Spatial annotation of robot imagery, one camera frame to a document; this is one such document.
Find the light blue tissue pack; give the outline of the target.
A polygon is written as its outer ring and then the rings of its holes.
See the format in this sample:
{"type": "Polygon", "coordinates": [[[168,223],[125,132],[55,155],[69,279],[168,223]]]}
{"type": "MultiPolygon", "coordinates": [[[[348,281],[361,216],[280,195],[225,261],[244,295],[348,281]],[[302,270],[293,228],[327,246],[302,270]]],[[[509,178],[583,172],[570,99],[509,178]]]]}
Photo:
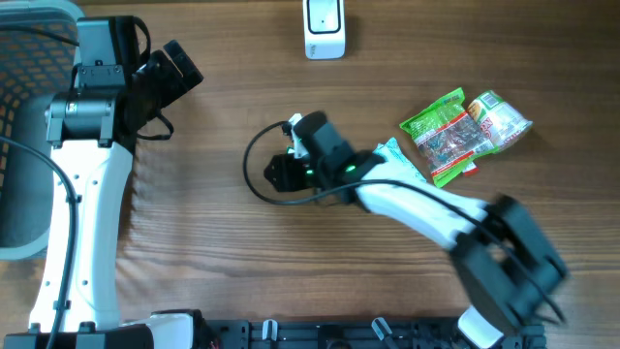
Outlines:
{"type": "Polygon", "coordinates": [[[390,138],[385,143],[378,143],[374,153],[381,155],[393,167],[399,167],[416,180],[426,181],[418,168],[404,155],[396,138],[390,138]]]}

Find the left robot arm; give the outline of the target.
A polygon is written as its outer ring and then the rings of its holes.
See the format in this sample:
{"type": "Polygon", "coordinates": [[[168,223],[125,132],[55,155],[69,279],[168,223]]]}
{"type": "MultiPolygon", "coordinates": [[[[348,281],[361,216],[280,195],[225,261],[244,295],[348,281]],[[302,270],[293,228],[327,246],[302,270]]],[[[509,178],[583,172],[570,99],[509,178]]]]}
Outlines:
{"type": "Polygon", "coordinates": [[[196,309],[122,322],[115,263],[120,210],[142,127],[202,81],[177,42],[153,50],[135,16],[77,21],[78,63],[46,108],[53,192],[42,285],[8,348],[206,348],[196,309]]]}

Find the green snack bag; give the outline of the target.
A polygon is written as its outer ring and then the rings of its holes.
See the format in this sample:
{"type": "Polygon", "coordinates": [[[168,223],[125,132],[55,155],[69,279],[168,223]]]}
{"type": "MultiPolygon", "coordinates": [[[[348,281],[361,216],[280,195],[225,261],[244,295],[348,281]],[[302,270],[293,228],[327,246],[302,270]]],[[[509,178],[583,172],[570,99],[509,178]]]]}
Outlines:
{"type": "Polygon", "coordinates": [[[442,188],[476,159],[498,151],[479,124],[463,108],[461,87],[442,96],[423,111],[401,122],[425,159],[433,183],[442,188]]]}

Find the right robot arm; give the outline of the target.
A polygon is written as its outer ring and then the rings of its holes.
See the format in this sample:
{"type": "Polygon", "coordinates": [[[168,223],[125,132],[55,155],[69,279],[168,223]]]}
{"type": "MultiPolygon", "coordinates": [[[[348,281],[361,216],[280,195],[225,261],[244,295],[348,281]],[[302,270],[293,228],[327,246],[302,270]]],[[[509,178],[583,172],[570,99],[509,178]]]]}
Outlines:
{"type": "Polygon", "coordinates": [[[263,175],[281,193],[313,190],[300,206],[328,196],[397,221],[440,246],[471,304],[457,331],[477,348],[543,321],[548,305],[566,320],[551,295],[569,270],[529,211],[500,196],[493,203],[452,194],[418,180],[411,167],[378,151],[355,150],[315,111],[276,124],[292,143],[272,157],[263,175]]]}

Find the instant noodle cup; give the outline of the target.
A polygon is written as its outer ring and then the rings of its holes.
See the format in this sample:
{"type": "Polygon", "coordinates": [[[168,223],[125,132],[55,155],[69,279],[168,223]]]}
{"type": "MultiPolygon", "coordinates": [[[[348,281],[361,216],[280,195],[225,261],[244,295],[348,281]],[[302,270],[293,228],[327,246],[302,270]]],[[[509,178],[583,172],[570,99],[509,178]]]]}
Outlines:
{"type": "Polygon", "coordinates": [[[487,90],[474,99],[467,112],[497,151],[512,146],[533,126],[532,121],[526,119],[493,90],[487,90]]]}

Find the red stick packet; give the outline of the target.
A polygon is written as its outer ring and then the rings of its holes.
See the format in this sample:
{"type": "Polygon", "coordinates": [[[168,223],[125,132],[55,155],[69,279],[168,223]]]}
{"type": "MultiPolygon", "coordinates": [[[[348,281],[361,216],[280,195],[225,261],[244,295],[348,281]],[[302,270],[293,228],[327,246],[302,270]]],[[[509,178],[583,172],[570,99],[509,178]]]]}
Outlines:
{"type": "Polygon", "coordinates": [[[465,176],[475,175],[479,170],[480,169],[475,163],[470,163],[463,169],[462,174],[465,176]]]}

